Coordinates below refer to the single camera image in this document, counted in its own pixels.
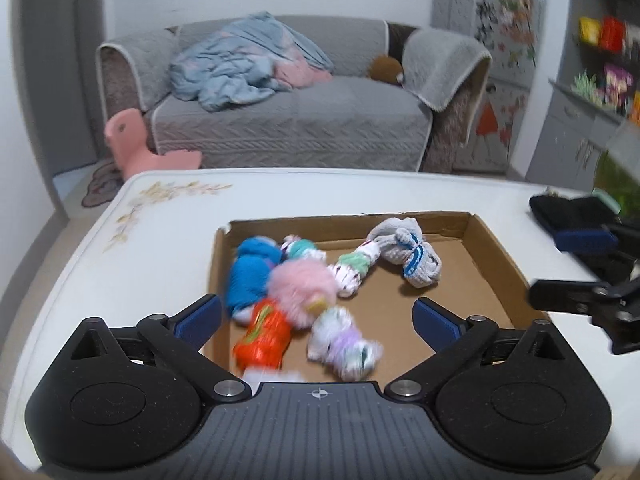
cardboard tray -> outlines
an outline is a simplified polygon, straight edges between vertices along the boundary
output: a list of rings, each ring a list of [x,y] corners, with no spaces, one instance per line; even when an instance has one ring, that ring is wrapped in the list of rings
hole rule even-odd
[[[231,222],[225,233],[215,238],[209,290],[225,297],[228,270],[238,245],[251,236],[282,240],[297,234],[313,240],[327,251],[328,263],[356,248],[369,231],[386,218],[417,219],[425,238],[442,259],[442,278],[437,286],[418,290],[409,285],[400,266],[380,260],[370,271],[357,295],[338,298],[355,316],[365,338],[377,340],[384,354],[369,378],[381,388],[430,357],[433,351],[415,333],[412,307],[417,298],[427,296],[465,319],[482,314],[502,328],[528,328],[534,319],[545,317],[526,301],[528,283],[487,226],[478,216],[461,212],[417,212],[323,218],[284,218]],[[246,329],[224,320],[204,347],[204,354],[241,376],[231,349]],[[306,360],[308,332],[297,333],[287,350],[284,370],[297,370],[312,382],[333,382],[335,377],[316,363]]]

pink plastic chair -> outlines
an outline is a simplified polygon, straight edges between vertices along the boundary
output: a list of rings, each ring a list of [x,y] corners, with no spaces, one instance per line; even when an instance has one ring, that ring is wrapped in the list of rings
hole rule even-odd
[[[156,155],[146,146],[148,131],[137,108],[115,114],[104,127],[104,137],[124,180],[149,170],[197,170],[202,153],[179,150]]]

light blue blanket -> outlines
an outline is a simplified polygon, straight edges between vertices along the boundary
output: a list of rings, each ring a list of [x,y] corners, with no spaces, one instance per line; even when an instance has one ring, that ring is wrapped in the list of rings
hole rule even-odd
[[[309,38],[268,12],[229,23],[190,46],[171,64],[172,91],[183,101],[198,100],[209,112],[263,101],[289,90],[274,77],[277,63],[299,61],[333,71],[331,60]]]

pink fluffy toy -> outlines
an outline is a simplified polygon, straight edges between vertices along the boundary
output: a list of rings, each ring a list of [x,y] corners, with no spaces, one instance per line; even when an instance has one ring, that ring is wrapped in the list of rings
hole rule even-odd
[[[322,262],[287,260],[271,271],[267,291],[291,325],[303,329],[311,327],[320,314],[335,306],[338,285]]]

rug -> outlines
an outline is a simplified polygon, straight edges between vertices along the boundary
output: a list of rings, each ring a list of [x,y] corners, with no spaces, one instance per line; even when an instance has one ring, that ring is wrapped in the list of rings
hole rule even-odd
[[[122,173],[116,163],[108,162],[95,170],[94,177],[86,188],[86,195],[82,199],[82,207],[98,207],[111,202],[123,184]]]

